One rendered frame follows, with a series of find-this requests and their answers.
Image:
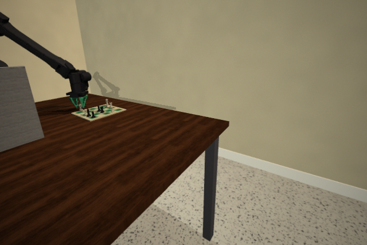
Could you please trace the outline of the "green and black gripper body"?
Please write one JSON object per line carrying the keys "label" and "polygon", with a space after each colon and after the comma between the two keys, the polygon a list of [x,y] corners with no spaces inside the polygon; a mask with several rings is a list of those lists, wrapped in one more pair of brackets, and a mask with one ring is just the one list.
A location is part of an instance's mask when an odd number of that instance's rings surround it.
{"label": "green and black gripper body", "polygon": [[71,98],[82,98],[86,96],[85,93],[89,93],[88,91],[82,91],[81,83],[76,83],[75,85],[71,85],[71,92],[66,93],[66,95],[70,95]]}

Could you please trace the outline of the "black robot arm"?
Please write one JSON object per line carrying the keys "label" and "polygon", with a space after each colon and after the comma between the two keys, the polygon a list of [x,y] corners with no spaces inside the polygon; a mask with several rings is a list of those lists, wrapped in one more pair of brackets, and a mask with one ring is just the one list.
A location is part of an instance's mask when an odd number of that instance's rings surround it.
{"label": "black robot arm", "polygon": [[92,79],[89,72],[76,69],[70,62],[54,55],[43,46],[33,41],[31,38],[16,29],[9,22],[9,17],[0,12],[0,36],[3,36],[3,34],[35,56],[39,57],[41,60],[45,61],[64,79],[69,79],[69,82],[73,85],[82,82],[81,87],[83,92],[88,90],[88,81]]}

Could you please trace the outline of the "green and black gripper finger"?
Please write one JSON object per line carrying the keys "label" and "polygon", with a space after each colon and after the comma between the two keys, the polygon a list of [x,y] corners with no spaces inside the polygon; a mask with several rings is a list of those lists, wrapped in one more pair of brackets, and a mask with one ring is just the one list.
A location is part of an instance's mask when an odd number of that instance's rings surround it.
{"label": "green and black gripper finger", "polygon": [[[74,101],[74,99],[75,99],[75,101]],[[78,102],[78,98],[69,98],[69,100],[76,106],[76,108],[78,108],[79,107],[79,102]],[[75,103],[76,102],[76,103]]]}
{"label": "green and black gripper finger", "polygon": [[86,102],[86,99],[87,99],[88,95],[82,97],[82,98],[79,98],[80,99],[80,102],[81,102],[81,105],[82,107],[84,108],[85,107],[85,102]]}

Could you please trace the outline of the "green and cream chessboard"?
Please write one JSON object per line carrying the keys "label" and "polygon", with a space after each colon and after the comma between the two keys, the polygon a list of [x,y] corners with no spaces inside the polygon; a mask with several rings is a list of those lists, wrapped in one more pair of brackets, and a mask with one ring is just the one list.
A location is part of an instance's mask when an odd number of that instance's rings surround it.
{"label": "green and cream chessboard", "polygon": [[[120,108],[120,107],[113,106],[114,112],[111,112],[111,108],[106,107],[106,104],[101,105],[100,107],[103,107],[104,113],[100,113],[101,111],[98,111],[98,107],[92,107],[92,108],[88,108],[89,113],[91,115],[89,117],[87,117],[87,115],[84,115],[85,114],[84,110],[72,112],[71,114],[91,122],[93,120],[104,118],[106,116],[110,116],[110,115],[113,115],[113,114],[116,114],[116,113],[119,113],[119,112],[122,112],[122,111],[126,110],[126,109],[123,109],[123,108]],[[92,111],[94,112],[95,118],[92,118]]]}

